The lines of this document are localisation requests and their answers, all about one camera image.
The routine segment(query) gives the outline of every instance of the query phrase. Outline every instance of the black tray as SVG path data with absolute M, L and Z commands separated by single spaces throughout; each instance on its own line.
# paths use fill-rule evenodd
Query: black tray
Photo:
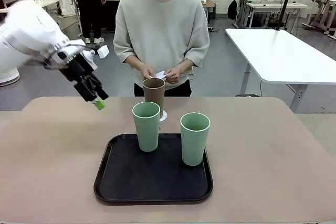
M 160 134 L 153 152 L 139 148 L 136 134 L 114 137 L 100 164 L 94 193 L 108 205 L 196 204 L 213 189 L 206 155 L 198 166 L 182 161 L 181 135 Z

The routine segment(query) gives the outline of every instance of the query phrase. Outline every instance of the white paper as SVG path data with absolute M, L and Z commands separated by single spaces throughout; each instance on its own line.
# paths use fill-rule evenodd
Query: white paper
M 167 76 L 167 75 L 164 74 L 164 71 L 159 72 L 159 73 L 156 74 L 156 77 L 159 78 L 159 79 L 164 79 L 166 76 Z

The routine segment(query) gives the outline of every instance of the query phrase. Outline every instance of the backpack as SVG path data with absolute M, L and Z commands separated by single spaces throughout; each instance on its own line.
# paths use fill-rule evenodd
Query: backpack
M 227 16 L 229 19 L 235 20 L 237 16 L 237 2 L 236 0 L 233 0 L 231 4 L 229 5 L 229 8 L 227 10 Z

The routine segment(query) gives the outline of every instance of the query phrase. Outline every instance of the hand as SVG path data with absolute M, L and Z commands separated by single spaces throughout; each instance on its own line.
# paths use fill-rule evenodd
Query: hand
M 104 5 L 106 3 L 106 0 L 100 0 L 101 4 Z
M 177 84 L 180 81 L 181 71 L 178 67 L 168 69 L 164 74 L 166 74 L 166 82 L 170 84 Z
M 156 77 L 156 74 L 155 74 L 154 70 L 152 69 L 152 67 L 147 65 L 147 64 L 143 64 L 141 66 L 140 72 L 141 72 L 143 80 L 147 80 L 149 78 L 155 78 Z

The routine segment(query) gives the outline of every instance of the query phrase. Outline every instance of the cup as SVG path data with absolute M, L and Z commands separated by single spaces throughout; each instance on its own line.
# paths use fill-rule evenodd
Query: cup
M 182 160 L 185 164 L 196 166 L 202 162 L 210 124 L 210 119 L 200 113 L 181 117 Z
M 139 147 L 152 152 L 159 143 L 160 107 L 154 102 L 140 102 L 132 109 Z
M 163 100 L 164 100 L 164 90 L 165 90 L 165 81 L 159 78 L 150 78 L 144 80 L 143 91 L 145 94 L 146 102 L 155 102 L 160 106 L 160 118 L 163 115 Z

